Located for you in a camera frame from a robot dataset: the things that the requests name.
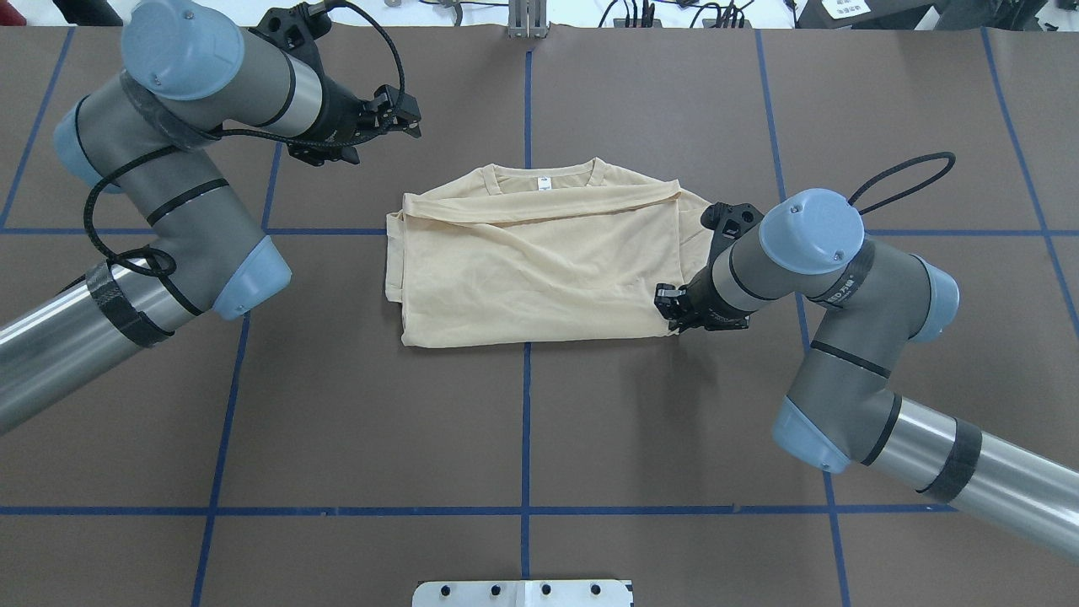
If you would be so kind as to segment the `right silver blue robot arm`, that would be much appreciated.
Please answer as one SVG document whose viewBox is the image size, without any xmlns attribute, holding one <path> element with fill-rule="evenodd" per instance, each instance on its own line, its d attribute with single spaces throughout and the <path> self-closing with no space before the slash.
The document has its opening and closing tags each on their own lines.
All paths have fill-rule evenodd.
<svg viewBox="0 0 1079 607">
<path fill-rule="evenodd" d="M 933 341 L 955 319 L 950 274 L 868 237 L 832 190 L 801 191 L 768 212 L 713 204 L 701 223 L 713 231 L 704 268 L 655 289 L 674 333 L 741 330 L 791 293 L 825 311 L 771 426 L 780 447 L 829 473 L 868 466 L 1076 558 L 1074 470 L 888 388 L 907 343 Z"/>
</svg>

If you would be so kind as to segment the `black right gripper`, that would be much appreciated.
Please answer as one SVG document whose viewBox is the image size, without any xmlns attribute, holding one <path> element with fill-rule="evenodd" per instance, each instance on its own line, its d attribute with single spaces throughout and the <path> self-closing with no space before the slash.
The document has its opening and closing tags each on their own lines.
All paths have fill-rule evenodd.
<svg viewBox="0 0 1079 607">
<path fill-rule="evenodd" d="M 712 270 L 718 257 L 755 227 L 763 217 L 759 208 L 751 204 L 718 202 L 706 208 L 699 222 L 702 227 L 712 231 L 712 238 L 705 268 L 682 287 L 666 282 L 656 285 L 654 304 L 668 322 L 668 330 L 683 333 L 689 328 L 718 331 L 749 327 L 749 312 L 734 308 L 718 295 Z"/>
</svg>

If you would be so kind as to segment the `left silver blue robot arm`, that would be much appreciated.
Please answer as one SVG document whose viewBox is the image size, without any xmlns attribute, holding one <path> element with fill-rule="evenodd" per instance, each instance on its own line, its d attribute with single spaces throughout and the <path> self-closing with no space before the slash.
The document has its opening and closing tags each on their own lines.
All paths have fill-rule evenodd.
<svg viewBox="0 0 1079 607">
<path fill-rule="evenodd" d="M 193 1 L 142 1 L 122 70 L 62 119 L 54 146 L 91 191 L 83 227 L 100 261 L 3 328 L 3 431 L 172 337 L 206 311 L 232 320 L 292 280 L 267 231 L 206 153 L 250 136 L 313 166 L 357 163 L 390 132 L 420 136 L 398 82 L 359 99 L 320 64 L 343 1 L 271 8 L 252 28 Z"/>
</svg>

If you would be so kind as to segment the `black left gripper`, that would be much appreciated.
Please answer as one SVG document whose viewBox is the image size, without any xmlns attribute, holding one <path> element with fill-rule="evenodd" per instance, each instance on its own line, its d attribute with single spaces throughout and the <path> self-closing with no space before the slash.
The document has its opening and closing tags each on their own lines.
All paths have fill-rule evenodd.
<svg viewBox="0 0 1079 607">
<path fill-rule="evenodd" d="M 326 73 L 317 39 L 328 35 L 334 10 L 351 10 L 381 35 L 398 77 L 396 85 L 378 86 L 370 99 L 357 97 Z M 293 158 L 312 166 L 359 162 L 357 147 L 390 133 L 421 137 L 416 97 L 405 91 L 400 52 L 388 31 L 354 3 L 300 3 L 270 8 L 250 33 L 282 52 L 289 81 L 282 106 L 259 123 L 272 141 L 284 142 Z"/>
</svg>

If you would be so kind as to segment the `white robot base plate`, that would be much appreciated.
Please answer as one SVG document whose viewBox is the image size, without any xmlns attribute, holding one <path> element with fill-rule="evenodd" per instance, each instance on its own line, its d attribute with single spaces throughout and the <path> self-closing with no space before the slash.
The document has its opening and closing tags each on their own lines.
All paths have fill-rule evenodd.
<svg viewBox="0 0 1079 607">
<path fill-rule="evenodd" d="M 631 581 L 617 579 L 428 581 L 412 606 L 633 606 Z"/>
</svg>

